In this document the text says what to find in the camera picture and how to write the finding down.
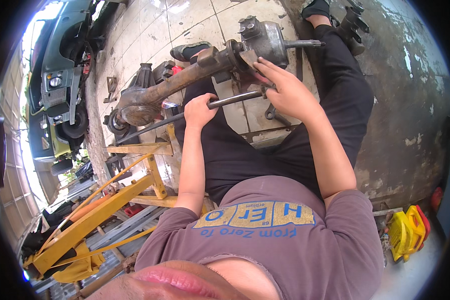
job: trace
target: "steel rod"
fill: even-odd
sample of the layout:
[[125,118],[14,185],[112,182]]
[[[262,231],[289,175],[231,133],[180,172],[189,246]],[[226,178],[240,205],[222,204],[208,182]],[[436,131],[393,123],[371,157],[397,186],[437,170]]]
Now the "steel rod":
[[[249,99],[257,98],[257,97],[261,97],[261,96],[262,96],[262,92],[260,90],[257,90],[257,91],[247,92],[247,93],[241,93],[241,94],[238,94],[238,95],[235,95],[235,96],[232,96],[232,97],[229,97],[229,98],[225,98],[225,99],[222,99],[222,100],[213,101],[213,102],[210,102],[209,104],[207,104],[207,106],[208,106],[208,108],[210,108],[212,110],[212,109],[215,109],[215,108],[220,107],[220,106],[224,106],[224,105],[228,105],[228,104],[232,104],[232,103],[237,103],[237,102],[240,102],[240,101],[243,101],[243,100],[249,100]],[[139,135],[141,135],[143,133],[149,132],[150,130],[156,129],[158,127],[162,127],[164,125],[170,124],[170,123],[175,122],[177,120],[183,119],[184,117],[185,117],[185,114],[182,112],[182,113],[180,113],[178,115],[174,115],[173,117],[166,118],[163,121],[160,121],[160,122],[155,123],[155,124],[151,124],[150,126],[148,126],[146,128],[143,128],[141,130],[138,130],[135,133],[132,133],[130,135],[127,135],[124,138],[121,138],[120,140],[118,140],[116,142],[116,144],[119,145],[119,144],[121,144],[121,143],[123,143],[125,141],[128,141],[128,140],[136,137],[136,136],[139,136]]]
[[319,41],[317,39],[305,39],[298,41],[283,41],[283,45],[286,49],[288,48],[305,48],[305,47],[322,47],[325,42]]

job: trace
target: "hand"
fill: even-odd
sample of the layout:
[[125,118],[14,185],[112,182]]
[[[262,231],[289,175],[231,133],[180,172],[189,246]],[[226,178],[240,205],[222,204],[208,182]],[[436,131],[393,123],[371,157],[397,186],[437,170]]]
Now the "hand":
[[210,99],[218,99],[218,97],[212,93],[206,93],[191,99],[185,105],[186,128],[202,130],[205,124],[215,117],[218,108],[208,108],[207,103]]
[[276,89],[267,89],[266,94],[278,111],[299,119],[307,125],[306,122],[321,110],[318,101],[295,75],[277,67],[263,57],[259,57],[258,62],[254,65],[276,85]]

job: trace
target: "front grille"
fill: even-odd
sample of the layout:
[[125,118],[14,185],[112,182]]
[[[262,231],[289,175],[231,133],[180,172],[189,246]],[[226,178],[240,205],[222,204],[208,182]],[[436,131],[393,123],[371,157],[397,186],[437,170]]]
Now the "front grille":
[[45,109],[52,106],[59,105],[67,101],[67,88],[62,87],[50,92],[47,92],[42,88],[42,103]]

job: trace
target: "foot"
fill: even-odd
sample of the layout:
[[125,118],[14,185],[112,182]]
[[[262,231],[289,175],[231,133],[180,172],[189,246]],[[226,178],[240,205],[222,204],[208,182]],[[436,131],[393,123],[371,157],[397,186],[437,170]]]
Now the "foot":
[[209,42],[198,42],[194,44],[178,45],[170,50],[170,55],[180,62],[190,62],[190,58],[198,54],[198,52],[210,48]]
[[314,28],[318,25],[331,26],[330,0],[305,0],[300,15],[306,21],[312,23]]

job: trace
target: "yellow jerry can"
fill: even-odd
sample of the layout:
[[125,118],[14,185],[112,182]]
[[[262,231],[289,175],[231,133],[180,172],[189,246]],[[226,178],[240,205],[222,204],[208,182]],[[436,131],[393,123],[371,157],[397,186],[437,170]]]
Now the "yellow jerry can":
[[413,229],[404,212],[393,214],[390,220],[388,235],[390,236],[393,260],[397,261],[412,248]]
[[410,258],[410,254],[415,253],[420,248],[425,238],[425,224],[420,217],[419,211],[415,205],[408,207],[406,217],[412,228],[412,242],[406,254],[403,255],[403,261],[406,262]]

